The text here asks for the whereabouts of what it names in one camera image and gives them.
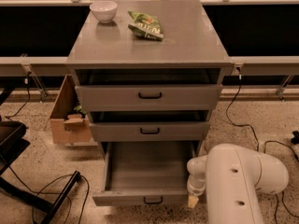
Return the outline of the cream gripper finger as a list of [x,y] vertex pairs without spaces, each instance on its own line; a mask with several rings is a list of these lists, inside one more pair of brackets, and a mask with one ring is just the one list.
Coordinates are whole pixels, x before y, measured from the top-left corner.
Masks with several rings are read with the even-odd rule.
[[194,208],[199,202],[199,197],[194,195],[188,196],[188,207]]

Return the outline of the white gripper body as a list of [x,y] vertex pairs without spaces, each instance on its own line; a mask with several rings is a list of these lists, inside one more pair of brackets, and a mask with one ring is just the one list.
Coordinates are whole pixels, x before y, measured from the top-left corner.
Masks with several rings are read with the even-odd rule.
[[187,181],[187,190],[192,196],[201,196],[206,189],[206,180],[204,178],[189,175]]

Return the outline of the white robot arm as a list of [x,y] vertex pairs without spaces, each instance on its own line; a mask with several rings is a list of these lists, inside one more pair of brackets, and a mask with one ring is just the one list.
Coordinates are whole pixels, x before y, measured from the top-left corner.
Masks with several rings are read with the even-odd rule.
[[289,183],[278,158],[233,144],[190,159],[187,170],[188,206],[205,194],[208,224],[264,224],[257,194],[278,194]]

